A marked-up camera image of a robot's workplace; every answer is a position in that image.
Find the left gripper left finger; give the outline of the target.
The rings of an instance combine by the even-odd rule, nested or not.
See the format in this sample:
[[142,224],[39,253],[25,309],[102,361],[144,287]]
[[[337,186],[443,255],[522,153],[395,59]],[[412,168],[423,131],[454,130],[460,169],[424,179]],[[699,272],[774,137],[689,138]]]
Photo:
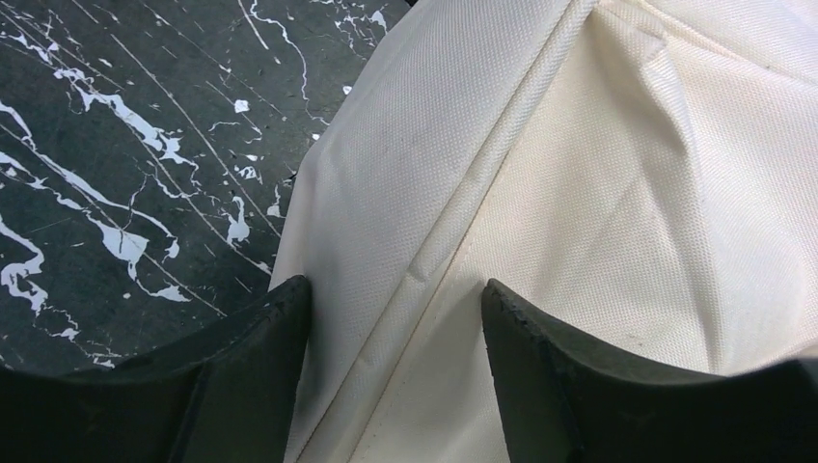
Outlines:
[[295,276],[110,370],[1,371],[5,462],[281,462],[311,329]]

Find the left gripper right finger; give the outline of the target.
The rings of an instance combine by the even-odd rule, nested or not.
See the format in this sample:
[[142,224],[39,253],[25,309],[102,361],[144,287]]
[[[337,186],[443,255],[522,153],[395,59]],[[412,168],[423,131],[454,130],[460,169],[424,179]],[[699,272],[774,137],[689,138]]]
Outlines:
[[817,362],[677,368],[575,328],[490,280],[487,355],[514,462],[813,462]]

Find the cream canvas student bag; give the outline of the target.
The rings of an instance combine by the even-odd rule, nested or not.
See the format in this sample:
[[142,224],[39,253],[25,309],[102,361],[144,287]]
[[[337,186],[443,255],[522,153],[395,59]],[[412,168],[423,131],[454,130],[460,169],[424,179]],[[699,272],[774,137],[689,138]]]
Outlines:
[[813,1],[421,1],[299,166],[288,462],[505,462],[496,279],[734,375],[817,349]]

